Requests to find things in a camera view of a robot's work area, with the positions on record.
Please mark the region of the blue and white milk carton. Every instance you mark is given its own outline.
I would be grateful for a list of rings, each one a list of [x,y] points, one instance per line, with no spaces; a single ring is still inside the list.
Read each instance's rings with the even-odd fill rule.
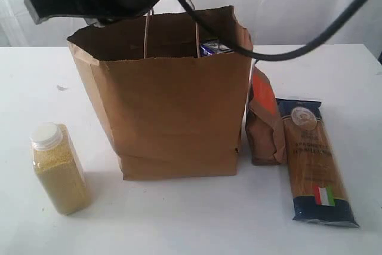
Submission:
[[[207,41],[200,44],[201,57],[212,56],[215,54],[231,53],[233,50],[221,44],[218,39]]]

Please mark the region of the spaghetti packet with Italian flag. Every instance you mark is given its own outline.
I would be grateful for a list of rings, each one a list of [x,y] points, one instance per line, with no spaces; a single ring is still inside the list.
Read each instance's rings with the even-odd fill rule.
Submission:
[[[277,99],[284,124],[294,220],[358,227],[326,136],[321,103]]]

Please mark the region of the brown paper shopping bag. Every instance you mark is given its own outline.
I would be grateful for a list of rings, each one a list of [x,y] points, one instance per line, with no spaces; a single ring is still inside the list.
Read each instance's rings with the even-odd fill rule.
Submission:
[[[186,13],[87,26],[68,46],[126,180],[236,174],[251,59],[200,57]]]

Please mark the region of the millet bottle with white cap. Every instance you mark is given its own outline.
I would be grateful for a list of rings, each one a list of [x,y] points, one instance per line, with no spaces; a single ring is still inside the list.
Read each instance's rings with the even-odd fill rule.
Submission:
[[[64,124],[40,124],[30,137],[34,172],[60,214],[88,207],[82,165]]]

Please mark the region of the brown pouch with orange label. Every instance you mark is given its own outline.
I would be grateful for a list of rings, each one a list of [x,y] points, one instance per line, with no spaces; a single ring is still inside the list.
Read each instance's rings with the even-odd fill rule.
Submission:
[[[253,165],[287,163],[284,123],[268,77],[251,69],[245,131]]]

